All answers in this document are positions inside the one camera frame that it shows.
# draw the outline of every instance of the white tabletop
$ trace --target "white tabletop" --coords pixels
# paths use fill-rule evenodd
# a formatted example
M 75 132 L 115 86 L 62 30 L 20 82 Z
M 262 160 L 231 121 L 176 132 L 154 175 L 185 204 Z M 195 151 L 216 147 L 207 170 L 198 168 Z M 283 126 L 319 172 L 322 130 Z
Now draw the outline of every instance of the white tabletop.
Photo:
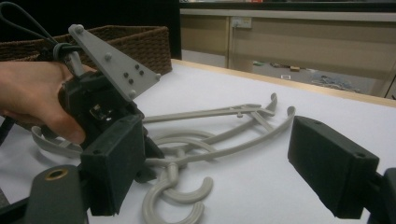
M 278 104 L 272 123 L 280 124 L 287 117 L 287 108 L 293 105 L 296 115 L 322 121 L 373 152 L 380 158 L 377 169 L 380 174 L 396 166 L 395 107 L 228 76 L 180 63 L 174 63 L 173 71 L 135 102 L 148 117 L 231 105 L 266 106 L 273 92 L 277 94 Z M 146 127 L 150 135 L 177 127 L 219 133 L 238 122 L 233 116 L 148 124 Z M 333 217 L 321 203 L 288 161 L 290 131 L 291 127 L 246 151 L 214 161 L 190 163 L 181 170 L 177 187 L 180 191 L 199 188 L 206 176 L 214 180 L 211 193 L 203 200 L 205 214 L 201 223 L 366 223 L 366 211 L 361 220 L 343 220 Z M 253 129 L 220 147 L 237 144 L 258 132 Z M 43 152 L 29 132 L 14 127 L 0 147 L 0 188 L 10 202 L 15 203 L 28 196 L 35 175 L 66 163 L 78 164 L 79 161 Z M 118 216 L 90 217 L 90 222 L 144 223 L 141 205 L 155 182 L 133 183 Z M 186 217 L 191 208 L 190 204 L 159 200 L 156 210 L 166 221 L 177 222 Z

